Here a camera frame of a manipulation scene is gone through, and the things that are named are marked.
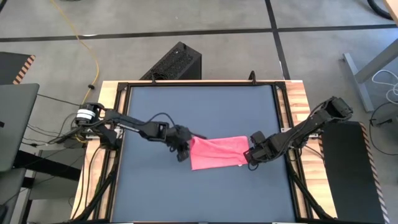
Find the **black cable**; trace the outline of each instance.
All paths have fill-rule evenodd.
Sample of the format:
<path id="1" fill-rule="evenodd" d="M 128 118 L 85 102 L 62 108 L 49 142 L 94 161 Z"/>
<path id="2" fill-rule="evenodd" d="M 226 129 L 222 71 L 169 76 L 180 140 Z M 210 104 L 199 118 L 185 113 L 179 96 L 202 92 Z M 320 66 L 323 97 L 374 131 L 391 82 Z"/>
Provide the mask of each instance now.
<path id="1" fill-rule="evenodd" d="M 79 156 L 75 161 L 73 161 L 64 171 L 62 171 L 62 172 L 60 172 L 59 174 L 62 174 L 62 173 L 64 173 L 64 172 L 66 172 L 66 171 L 68 171 L 68 169 L 69 168 L 71 168 L 71 166 L 72 165 L 74 165 L 74 163 L 76 163 L 77 162 L 77 160 L 79 160 L 82 156 L 84 156 L 86 153 L 84 153 L 83 155 L 81 155 L 81 156 Z M 42 184 L 42 183 L 44 183 L 44 182 L 46 182 L 46 181 L 49 181 L 49 180 L 51 180 L 51 179 L 54 179 L 54 178 L 56 178 L 57 176 L 52 176 L 52 177 L 50 177 L 50 178 L 47 178 L 47 179 L 45 179 L 45 180 L 42 180 L 42 181 L 39 181 L 39 182 L 37 182 L 36 184 L 34 184 L 32 187 L 35 187 L 35 186 L 38 186 L 39 184 Z M 9 202 L 11 199 L 13 199 L 16 195 L 19 195 L 21 192 L 24 192 L 25 190 L 27 190 L 28 188 L 26 188 L 26 189 L 23 189 L 23 190 L 20 190 L 18 193 L 16 193 L 16 194 L 14 194 L 13 196 L 11 196 L 9 199 L 7 199 L 5 202 L 3 202 L 2 204 L 3 205 L 5 205 L 7 202 Z"/>
<path id="2" fill-rule="evenodd" d="M 323 160 L 323 162 L 325 162 L 325 158 L 323 157 L 322 154 L 320 154 L 318 151 L 316 151 L 315 149 L 311 148 L 310 146 L 305 145 L 304 147 L 306 147 L 307 149 L 313 151 L 314 153 L 318 154 L 319 157 L 321 157 L 321 159 Z"/>
<path id="3" fill-rule="evenodd" d="M 256 160 L 256 161 L 259 161 L 259 162 L 270 162 L 270 161 L 276 160 L 276 159 L 279 158 L 281 155 L 285 154 L 285 153 L 289 150 L 289 147 L 287 147 L 287 146 L 288 146 L 288 144 L 290 144 L 290 140 L 291 140 L 296 134 L 298 134 L 299 132 L 301 132 L 301 130 L 307 125 L 308 121 L 310 120 L 309 118 L 311 117 L 311 115 L 314 114 L 315 111 L 316 111 L 319 107 L 323 106 L 324 104 L 325 104 L 325 103 L 320 103 L 319 105 L 317 105 L 317 106 L 310 112 L 310 114 L 308 115 L 308 117 L 307 117 L 306 120 L 304 121 L 303 126 L 302 126 L 301 128 L 299 128 L 298 130 L 296 130 L 296 132 L 294 132 L 292 135 L 290 135 L 290 136 L 287 138 L 287 140 L 286 140 L 286 141 L 284 142 L 284 144 L 282 145 L 282 147 L 281 147 L 279 153 L 278 153 L 274 158 L 272 158 L 272 159 L 255 159 L 255 160 Z"/>
<path id="4" fill-rule="evenodd" d="M 35 161 L 33 161 L 33 162 L 30 162 L 30 163 L 28 163 L 28 164 L 25 164 L 25 165 L 23 166 L 23 168 L 26 168 L 26 167 L 28 167 L 28 166 L 30 166 L 30 165 L 32 165 L 32 164 L 35 164 L 36 162 L 42 161 L 42 160 L 44 160 L 44 159 L 47 159 L 47 158 L 49 158 L 49 157 L 51 157 L 51 156 L 53 156 L 53 155 L 56 155 L 56 154 L 58 154 L 58 153 L 60 153 L 60 152 L 65 151 L 65 150 L 73 149 L 72 147 L 73 147 L 73 146 L 76 146 L 76 145 L 79 144 L 79 143 L 80 143 L 80 142 L 78 142 L 78 143 L 76 143 L 76 144 L 73 144 L 73 145 L 71 145 L 71 146 L 69 146 L 69 147 L 65 147 L 65 148 L 63 148 L 63 149 L 60 149 L 60 150 L 55 149 L 56 152 L 51 153 L 51 154 L 48 155 L 48 156 L 41 157 L 40 159 L 37 159 L 37 160 L 35 160 Z"/>
<path id="5" fill-rule="evenodd" d="M 88 198 L 88 189 L 90 187 L 90 172 L 91 172 L 91 165 L 95 159 L 95 155 L 97 152 L 101 149 L 101 146 L 98 146 L 98 148 L 95 150 L 93 157 L 91 158 L 90 164 L 88 165 L 88 177 L 87 177 L 87 190 L 86 190 L 86 199 L 85 199 L 85 207 L 87 207 L 87 198 Z"/>
<path id="6" fill-rule="evenodd" d="M 127 120 L 127 119 L 123 119 L 123 118 L 110 118 L 110 119 L 106 119 L 106 120 L 103 119 L 103 120 L 101 120 L 101 121 L 94 122 L 93 124 L 85 124 L 84 127 L 94 128 L 94 127 L 97 127 L 97 126 L 99 126 L 99 125 L 101 125 L 101 124 L 103 124 L 103 123 L 106 123 L 107 121 L 110 121 L 110 120 L 117 120 L 117 119 L 118 119 L 119 121 L 125 121 L 125 122 L 128 122 L 128 123 L 134 124 L 134 125 L 142 126 L 142 125 L 146 125 L 146 124 L 150 123 L 153 119 L 155 119 L 156 117 L 158 117 L 158 116 L 160 116 L 160 115 L 165 115 L 166 117 L 168 117 L 168 119 L 169 119 L 170 122 L 173 124 L 173 126 L 175 126 L 174 120 L 171 118 L 171 116 L 170 116 L 169 114 L 164 113 L 164 112 L 160 112 L 160 113 L 157 113 L 157 114 L 153 115 L 153 117 L 151 117 L 149 120 L 147 120 L 147 121 L 145 121 L 145 122 L 143 122 L 143 123 L 141 123 L 141 124 L 139 124 L 139 123 L 133 123 L 133 122 L 131 122 L 131 121 Z"/>
<path id="7" fill-rule="evenodd" d="M 37 146 L 44 146 L 45 144 L 37 144 L 37 143 L 26 143 L 24 141 L 21 141 L 22 144 L 25 144 L 27 146 L 32 146 L 32 147 L 37 147 Z"/>
<path id="8" fill-rule="evenodd" d="M 44 131 L 44 132 L 47 132 L 47 133 L 54 133 L 54 134 L 57 135 L 57 137 L 59 137 L 59 136 L 62 134 L 63 127 L 64 127 L 65 123 L 67 122 L 68 118 L 69 118 L 70 116 L 76 115 L 76 114 L 77 114 L 77 113 L 71 113 L 71 114 L 69 114 L 69 115 L 63 120 L 62 125 L 61 125 L 61 128 L 60 128 L 60 130 L 59 130 L 58 132 L 55 132 L 55 131 L 46 131 L 46 130 L 41 129 L 41 128 L 37 127 L 37 126 L 33 126 L 33 125 L 31 125 L 31 124 L 28 124 L 27 127 L 28 127 L 29 129 L 35 131 L 35 132 L 38 132 L 38 131 L 37 131 L 37 130 L 34 130 L 33 128 L 37 128 L 38 130 L 41 130 L 41 131 Z"/>
<path id="9" fill-rule="evenodd" d="M 27 124 L 27 125 L 30 126 L 31 128 L 36 128 L 36 129 L 38 129 L 38 130 L 40 130 L 40 131 L 44 131 L 44 132 L 46 132 L 46 133 L 58 134 L 58 133 L 55 132 L 55 131 L 46 131 L 46 130 L 44 130 L 44 129 L 41 129 L 41 128 L 39 128 L 39 127 L 37 127 L 37 126 L 34 126 L 34 125 L 31 125 L 31 124 Z"/>
<path id="10" fill-rule="evenodd" d="M 383 103 L 382 105 L 378 106 L 378 107 L 373 111 L 372 116 L 371 116 L 371 119 L 369 120 L 369 138 L 371 139 L 371 143 L 372 143 L 373 147 L 374 147 L 377 151 L 379 151 L 379 152 L 381 152 L 381 153 L 383 153 L 383 154 L 385 154 L 385 155 L 388 155 L 388 156 L 398 156 L 398 154 L 388 153 L 388 152 L 384 152 L 384 151 L 380 150 L 380 149 L 374 144 L 373 138 L 372 138 L 372 129 L 371 129 L 371 128 L 372 128 L 372 126 L 373 126 L 373 117 L 374 117 L 374 115 L 376 114 L 376 111 L 377 111 L 377 110 L 379 110 L 379 109 L 382 108 L 383 106 L 386 106 L 386 105 L 389 105 L 389 104 L 392 104 L 392 103 L 391 103 L 391 102 Z"/>
<path id="11" fill-rule="evenodd" d="M 41 132 L 41 131 L 35 130 L 35 129 L 31 128 L 30 126 L 27 126 L 27 128 L 29 128 L 30 130 L 32 130 L 32 131 L 34 131 L 34 132 L 36 132 L 36 133 L 42 134 L 42 135 L 44 135 L 44 136 L 54 137 L 54 138 L 57 137 L 57 136 L 54 136 L 54 135 L 51 135 L 51 134 L 47 134 L 47 133 L 43 133 L 43 132 Z"/>
<path id="12" fill-rule="evenodd" d="M 28 141 L 42 142 L 42 143 L 45 143 L 45 144 L 47 144 L 47 142 L 46 142 L 46 141 L 42 141 L 42 140 L 29 139 L 29 138 L 25 138 L 25 137 L 23 137 L 23 139 L 25 139 L 25 140 L 28 140 Z"/>
<path id="13" fill-rule="evenodd" d="M 303 154 L 303 148 L 296 148 L 296 149 L 293 149 L 293 150 L 298 150 L 298 157 L 295 158 L 295 159 L 291 159 L 291 158 L 290 158 L 290 155 L 288 155 L 288 156 L 287 156 L 287 159 L 288 159 L 290 162 L 295 162 L 295 161 L 297 161 L 299 158 L 301 158 L 301 155 Z"/>
<path id="14" fill-rule="evenodd" d="M 77 103 L 71 103 L 71 102 L 66 101 L 66 100 L 60 100 L 60 99 L 57 99 L 57 98 L 54 98 L 54 97 L 45 96 L 45 95 L 42 95 L 40 93 L 38 93 L 37 96 L 45 97 L 45 98 L 48 98 L 48 99 L 51 99 L 51 100 L 55 100 L 55 101 L 59 101 L 59 102 L 62 102 L 62 103 L 68 103 L 70 105 L 81 106 L 81 105 L 79 105 Z"/>
<path id="15" fill-rule="evenodd" d="M 99 189 L 95 192 L 93 198 L 91 199 L 91 202 L 88 204 L 88 206 L 84 209 L 84 211 L 82 211 L 82 213 L 77 216 L 75 219 L 73 219 L 72 221 L 81 221 L 81 220 L 87 220 L 88 217 L 90 217 L 90 214 L 92 213 L 92 211 L 94 210 L 94 208 L 96 207 L 97 203 L 101 201 L 102 199 L 102 195 L 104 194 L 105 190 L 108 188 L 109 184 L 115 180 L 116 178 L 116 170 L 118 168 L 118 164 L 119 164 L 119 153 L 118 151 L 116 151 L 116 155 L 115 155 L 115 159 L 112 165 L 112 168 L 107 176 L 107 178 L 105 179 L 104 183 L 102 184 L 101 187 L 99 187 Z"/>
<path id="16" fill-rule="evenodd" d="M 61 128 L 63 128 L 63 126 L 65 125 L 65 122 L 66 122 L 67 118 L 65 118 L 65 120 L 63 121 L 62 127 L 61 127 Z M 66 134 L 61 135 L 61 132 L 62 132 L 62 129 L 60 130 L 58 136 L 53 136 L 53 137 L 55 137 L 55 138 L 49 140 L 48 142 L 46 142 L 46 141 L 39 141 L 39 140 L 35 140 L 35 139 L 30 139 L 30 140 L 31 140 L 31 141 L 44 142 L 44 143 L 46 143 L 46 144 L 55 144 L 55 143 L 57 143 L 57 140 L 59 140 L 60 138 L 65 137 L 65 136 L 67 136 Z"/>
<path id="17" fill-rule="evenodd" d="M 378 14 L 379 16 L 381 16 L 381 17 L 383 17 L 383 18 L 385 18 L 385 19 L 392 20 L 391 15 L 390 15 L 388 12 L 382 10 L 382 9 L 374 2 L 374 0 L 368 0 L 368 4 L 370 5 L 370 7 L 373 9 L 373 11 L 374 11 L 376 14 Z"/>
<path id="18" fill-rule="evenodd" d="M 76 118 L 73 118 L 72 121 L 70 122 L 70 129 L 71 130 L 74 128 L 73 124 L 75 123 L 75 121 L 76 121 Z"/>
<path id="19" fill-rule="evenodd" d="M 314 199 L 310 191 L 306 188 L 303 182 L 300 180 L 299 175 L 294 171 L 292 163 L 288 162 L 288 169 L 290 177 L 293 178 L 293 181 L 296 183 L 297 187 L 303 193 L 304 197 L 308 200 L 309 204 L 318 215 L 320 219 L 332 219 L 332 217 L 327 214 L 324 209 L 318 204 L 318 202 Z"/>
<path id="20" fill-rule="evenodd" d="M 47 144 L 55 144 L 55 143 L 57 143 L 57 141 L 58 141 L 59 139 L 64 138 L 64 137 L 67 137 L 67 139 L 74 139 L 74 138 L 75 138 L 75 136 L 68 136 L 67 133 L 66 133 L 66 134 L 61 135 L 61 136 L 59 136 L 59 137 L 57 137 L 57 138 L 53 138 L 53 139 L 49 140 L 49 141 L 47 142 Z"/>

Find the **pink towel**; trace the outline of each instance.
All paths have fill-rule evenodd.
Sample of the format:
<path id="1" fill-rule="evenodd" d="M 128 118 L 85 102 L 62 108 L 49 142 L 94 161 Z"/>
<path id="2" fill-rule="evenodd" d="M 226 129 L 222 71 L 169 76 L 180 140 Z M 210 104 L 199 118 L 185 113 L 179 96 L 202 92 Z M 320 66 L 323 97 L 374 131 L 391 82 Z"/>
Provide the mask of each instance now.
<path id="1" fill-rule="evenodd" d="M 210 140 L 193 137 L 190 147 L 192 170 L 248 163 L 243 155 L 249 149 L 246 136 Z"/>

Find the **wooden edge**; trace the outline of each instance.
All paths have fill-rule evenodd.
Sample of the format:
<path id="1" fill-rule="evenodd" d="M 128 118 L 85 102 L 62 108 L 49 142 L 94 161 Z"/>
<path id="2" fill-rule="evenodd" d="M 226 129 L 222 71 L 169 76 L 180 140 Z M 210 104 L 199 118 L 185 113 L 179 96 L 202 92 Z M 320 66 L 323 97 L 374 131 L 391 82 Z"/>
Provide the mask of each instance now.
<path id="1" fill-rule="evenodd" d="M 294 125 L 298 125 L 300 122 L 307 119 L 310 113 L 310 107 L 308 104 L 304 84 L 286 83 L 286 89 L 293 123 Z M 281 106 L 281 108 L 283 108 L 281 109 L 282 114 L 286 114 L 284 107 Z M 316 139 L 309 139 L 307 146 L 323 154 Z M 333 197 L 331 196 L 330 186 L 326 175 L 325 165 L 323 164 L 323 159 L 316 153 L 304 147 L 302 149 L 301 160 L 308 190 L 329 215 L 337 217 Z M 301 214 L 303 214 L 302 211 L 305 213 L 305 209 L 300 208 Z"/>
<path id="2" fill-rule="evenodd" d="M 101 91 L 99 93 L 99 98 L 98 102 L 103 104 L 105 108 L 113 108 L 114 106 L 114 101 L 116 99 L 116 90 L 118 88 L 118 83 L 119 82 L 103 82 L 101 86 Z M 80 197 L 81 197 L 81 184 L 82 184 L 82 178 L 83 175 L 80 175 L 79 179 L 79 184 L 76 190 L 76 195 L 75 195 L 75 202 L 73 203 L 73 208 L 72 208 L 72 213 L 70 215 L 70 218 L 73 217 L 73 214 L 75 213 L 75 210 L 78 208 L 78 211 L 75 215 L 75 217 L 79 216 L 79 214 L 82 213 L 85 207 L 85 196 L 87 193 L 87 181 L 88 181 L 88 165 L 90 164 L 90 161 L 93 158 L 93 154 L 97 147 L 100 145 L 100 140 L 92 140 L 87 144 L 86 148 L 86 158 L 85 158 L 85 168 L 82 168 L 82 172 L 84 172 L 84 184 L 83 184 L 83 198 L 81 198 L 80 206 L 78 206 Z M 91 167 L 91 172 L 90 172 L 90 184 L 89 184 L 89 191 L 88 191 L 88 196 L 87 196 L 87 201 L 91 201 L 95 194 L 95 188 L 98 184 L 98 181 L 100 179 L 101 175 L 101 170 L 104 162 L 104 155 L 105 155 L 105 150 L 100 150 L 97 152 L 95 161 L 93 161 L 92 167 Z M 110 167 L 113 164 L 113 157 L 114 153 L 111 154 L 111 159 L 109 161 L 109 166 L 108 166 L 108 173 L 110 171 Z M 99 211 L 99 217 L 104 217 L 105 216 L 105 210 L 106 210 L 106 202 L 108 201 L 108 193 L 109 188 L 106 190 L 106 192 L 103 195 L 103 199 L 101 201 L 101 209 Z"/>
<path id="3" fill-rule="evenodd" d="M 398 1 L 397 0 L 384 0 L 384 5 L 390 12 L 391 17 L 394 19 L 398 26 Z"/>
<path id="4" fill-rule="evenodd" d="M 114 101 L 116 98 L 116 92 L 117 92 L 117 88 L 118 88 L 118 84 L 121 82 L 128 82 L 128 83 L 152 83 L 152 81 L 150 80 L 121 80 L 121 81 L 104 81 L 101 87 L 101 92 L 99 94 L 99 99 L 98 102 L 103 104 L 106 108 L 113 108 L 114 105 Z M 251 80 L 159 80 L 157 81 L 157 83 L 217 83 L 217 82 L 222 82 L 222 83 L 237 83 L 237 82 L 247 82 L 250 83 L 252 82 Z M 294 114 L 294 123 L 295 125 L 298 124 L 299 122 L 301 122 L 301 119 L 305 119 L 306 116 L 297 113 L 297 110 L 302 110 L 304 109 L 304 113 L 307 113 L 307 116 L 310 112 L 309 109 L 309 105 L 307 102 L 307 97 L 305 95 L 305 90 L 304 90 L 304 85 L 303 82 L 301 80 L 258 80 L 258 83 L 262 83 L 262 82 L 286 82 L 287 84 L 287 92 L 288 92 L 288 98 L 289 98 L 289 103 L 290 103 L 290 107 L 291 109 L 294 108 L 294 110 L 292 110 L 292 115 Z M 278 90 L 278 95 L 279 95 L 279 103 L 280 103 L 280 107 L 281 110 L 282 108 L 284 108 L 284 102 L 282 100 L 282 95 L 281 95 L 281 90 Z M 306 103 L 296 103 L 295 102 L 295 97 L 292 98 L 292 96 L 290 95 L 294 95 L 294 94 L 301 94 L 302 98 L 305 97 L 305 99 L 302 99 L 304 101 L 306 101 Z M 124 106 L 124 97 L 125 97 L 125 91 L 124 91 L 124 95 L 122 93 L 122 97 L 121 97 L 121 101 L 119 104 L 119 111 L 121 111 L 121 109 Z M 282 110 L 282 120 L 285 124 L 285 126 L 289 126 L 287 125 L 287 114 L 285 110 Z M 91 158 L 93 157 L 93 153 L 96 150 L 96 148 L 99 145 L 99 141 L 98 140 L 93 140 L 90 141 L 88 143 L 87 149 L 86 149 L 86 164 L 89 164 L 91 161 Z M 313 144 L 313 142 L 311 142 L 312 147 L 317 148 L 320 151 L 319 145 Z M 108 172 L 110 171 L 110 167 L 113 164 L 113 157 L 114 154 L 111 155 L 110 161 L 109 161 L 109 166 L 108 166 Z M 101 150 L 100 152 L 98 152 L 98 155 L 96 155 L 95 157 L 95 161 L 93 162 L 92 168 L 91 168 L 91 175 L 90 175 L 90 189 L 89 189 L 89 194 L 88 194 L 88 201 L 91 200 L 92 196 L 94 196 L 95 193 L 95 187 L 99 181 L 99 177 L 100 177 L 100 173 L 102 170 L 102 165 L 103 165 L 103 158 L 104 158 L 104 150 Z M 321 173 L 325 173 L 325 168 L 322 167 L 321 169 Z M 85 166 L 85 170 L 82 171 L 85 172 L 85 183 L 87 181 L 87 177 L 88 177 L 88 166 Z M 81 191 L 81 178 L 79 180 L 79 184 L 78 184 L 78 189 L 76 192 L 76 196 L 75 196 L 75 203 L 73 204 L 73 209 L 72 209 L 72 214 L 71 217 L 73 215 L 73 213 L 75 212 L 77 205 L 78 205 L 78 201 L 80 199 L 80 191 Z M 87 184 L 85 184 L 85 186 L 83 186 L 83 190 L 84 192 L 86 192 L 87 190 Z M 322 198 L 322 201 L 319 202 L 320 205 L 326 210 L 326 212 L 328 212 L 330 215 L 334 215 L 335 212 L 335 208 L 334 208 L 334 204 L 333 204 L 333 199 L 331 197 L 331 193 L 330 193 L 330 188 L 328 185 L 328 181 L 326 178 L 326 181 L 323 181 L 323 185 L 322 185 L 323 190 L 321 190 L 321 193 L 324 195 L 324 197 Z M 319 197 L 317 197 L 317 194 L 315 194 L 313 191 L 314 190 L 318 190 L 317 188 L 310 188 L 308 187 L 308 189 L 311 191 L 311 193 L 313 194 L 313 196 L 315 197 L 315 199 L 318 200 Z M 305 213 L 305 206 L 304 206 L 304 200 L 303 200 L 303 195 L 301 193 L 301 191 L 298 189 L 298 187 L 296 186 L 296 192 L 297 192 L 297 198 L 298 198 L 298 203 L 299 203 L 299 209 L 300 209 L 300 214 L 302 217 L 306 217 L 306 213 Z M 106 204 L 108 202 L 108 194 L 109 194 L 109 188 L 106 190 L 106 192 L 103 195 L 103 200 L 101 201 L 101 208 L 99 211 L 99 218 L 104 218 L 105 217 L 105 213 L 106 213 Z M 84 204 L 85 199 L 83 198 L 81 200 L 81 205 L 80 208 L 78 209 L 78 212 L 76 213 L 76 215 L 79 215 L 84 207 L 82 207 L 82 205 Z"/>
<path id="5" fill-rule="evenodd" d="M 151 80 L 118 80 L 118 81 L 104 81 L 104 85 L 106 87 L 117 86 L 118 83 L 128 82 L 128 83 L 137 83 L 151 84 Z M 156 83 L 251 83 L 252 80 L 157 80 Z M 302 83 L 302 80 L 257 80 L 258 83 L 264 82 L 286 82 L 286 83 Z"/>

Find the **metal bracket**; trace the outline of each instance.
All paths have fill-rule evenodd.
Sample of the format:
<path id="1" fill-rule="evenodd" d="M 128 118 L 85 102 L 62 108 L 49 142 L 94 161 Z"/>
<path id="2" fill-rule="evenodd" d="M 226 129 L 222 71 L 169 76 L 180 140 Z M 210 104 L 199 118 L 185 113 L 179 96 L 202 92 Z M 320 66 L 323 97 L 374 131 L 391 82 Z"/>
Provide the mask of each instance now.
<path id="1" fill-rule="evenodd" d="M 123 129 L 121 128 L 115 128 L 114 132 L 116 132 L 116 139 L 122 138 L 123 135 Z M 93 140 L 93 139 L 99 139 L 97 134 L 95 134 L 91 129 L 87 129 L 86 137 L 87 140 Z"/>
<path id="2" fill-rule="evenodd" d="M 287 132 L 287 131 L 290 130 L 290 129 L 291 129 L 291 128 L 281 128 L 280 131 L 281 131 L 282 133 L 285 133 L 285 132 Z M 310 134 L 310 135 L 309 135 L 309 138 L 317 139 L 317 138 L 319 138 L 319 134 L 318 134 L 318 133 Z"/>
<path id="3" fill-rule="evenodd" d="M 127 83 L 127 82 L 118 83 L 118 91 L 124 90 L 128 85 L 129 85 L 129 83 Z"/>
<path id="4" fill-rule="evenodd" d="M 249 80 L 252 80 L 253 85 L 257 85 L 256 73 L 253 70 L 250 72 Z"/>
<path id="5" fill-rule="evenodd" d="M 150 77 L 151 77 L 151 79 L 152 79 L 152 85 L 156 85 L 157 83 L 156 83 L 155 75 L 152 73 L 152 74 L 150 75 Z"/>
<path id="6" fill-rule="evenodd" d="M 275 85 L 283 91 L 286 90 L 286 82 L 275 82 Z"/>

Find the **gray floor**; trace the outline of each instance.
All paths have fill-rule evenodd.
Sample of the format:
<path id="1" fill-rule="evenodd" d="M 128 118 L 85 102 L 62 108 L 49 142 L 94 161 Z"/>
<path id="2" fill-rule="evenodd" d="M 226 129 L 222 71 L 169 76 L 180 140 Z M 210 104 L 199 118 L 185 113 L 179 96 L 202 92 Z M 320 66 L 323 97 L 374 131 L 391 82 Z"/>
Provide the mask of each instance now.
<path id="1" fill-rule="evenodd" d="M 85 35 L 271 27 L 263 0 L 56 1 L 78 32 Z M 278 27 L 393 24 L 375 15 L 366 0 L 271 0 L 271 3 Z M 49 0 L 8 0 L 0 13 L 0 30 L 0 37 L 72 35 Z M 365 124 L 368 124 L 370 115 L 364 112 L 353 90 L 346 65 L 341 60 L 342 54 L 351 53 L 361 68 L 396 38 L 398 29 L 280 33 L 290 76 L 304 81 L 310 106 L 314 107 L 332 95 L 340 96 L 353 107 L 353 119 Z M 99 87 L 103 80 L 140 78 L 178 41 L 185 42 L 203 54 L 203 79 L 247 79 L 251 70 L 255 70 L 261 79 L 283 79 L 272 33 L 140 37 L 85 42 L 98 56 L 101 70 L 97 84 Z M 74 40 L 0 43 L 0 51 L 36 55 L 23 83 L 39 83 L 39 92 L 42 94 L 75 103 L 81 102 L 87 84 L 95 76 L 94 61 L 86 49 Z M 386 68 L 398 73 L 397 62 L 393 61 Z M 381 78 L 395 83 L 387 75 Z M 367 85 L 375 105 L 385 102 L 384 87 L 372 83 Z M 95 91 L 90 101 L 96 101 L 98 95 L 99 91 Z M 44 129 L 58 130 L 64 117 L 74 110 L 75 107 L 71 105 L 38 98 L 30 123 Z M 387 125 L 382 129 L 374 129 L 373 135 L 381 149 L 398 153 L 394 128 Z M 47 139 L 29 131 L 25 136 Z M 28 147 L 22 149 L 33 151 Z M 397 223 L 398 157 L 373 151 L 391 223 Z M 71 153 L 69 157 L 73 159 L 76 155 Z M 64 221 L 70 214 L 70 196 L 35 201 L 29 221 Z"/>

